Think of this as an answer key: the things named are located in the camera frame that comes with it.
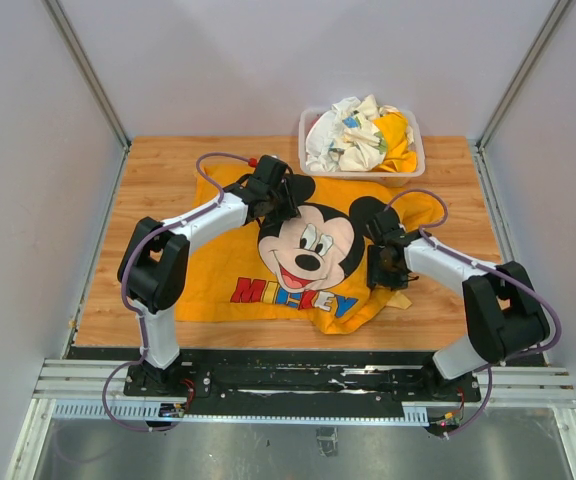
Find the yellow pillowcase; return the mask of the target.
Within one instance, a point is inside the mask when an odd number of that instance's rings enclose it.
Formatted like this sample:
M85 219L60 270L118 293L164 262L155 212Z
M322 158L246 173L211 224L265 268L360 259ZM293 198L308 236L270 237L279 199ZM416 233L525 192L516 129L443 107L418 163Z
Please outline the yellow pillowcase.
M395 296L367 286L368 220L388 202L406 230L442 215L427 195L398 198L374 182L297 175L292 192L298 217L251 222L191 255L176 321L304 319L324 334L350 334Z

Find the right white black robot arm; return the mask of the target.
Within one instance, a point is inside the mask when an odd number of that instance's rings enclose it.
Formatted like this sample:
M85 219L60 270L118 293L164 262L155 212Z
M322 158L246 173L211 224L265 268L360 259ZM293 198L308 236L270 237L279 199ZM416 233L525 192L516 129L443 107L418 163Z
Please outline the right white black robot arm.
M525 268L495 265L452 249L421 230L407 232L387 209L367 223L367 286L404 290L422 275L442 284L464 302L467 333L436 351L422 366L423 392L442 400L457 382L550 337L544 305Z

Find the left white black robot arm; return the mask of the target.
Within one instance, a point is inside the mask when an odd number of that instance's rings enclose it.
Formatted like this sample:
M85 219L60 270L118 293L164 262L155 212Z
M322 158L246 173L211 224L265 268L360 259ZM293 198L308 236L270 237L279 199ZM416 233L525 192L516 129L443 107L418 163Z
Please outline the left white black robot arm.
M252 171L228 186L220 185L202 168L206 159L220 157L246 163ZM196 161L197 173L216 188L217 195L195 209L157 221L142 218L135 226L117 276L126 309L133 312L141 336L140 359L130 365L142 373L158 394L168 396L181 385L177 360L174 306L186 283L191 255L200 247L251 222L281 223L299 216L292 193L294 172L282 160L258 159L211 152Z

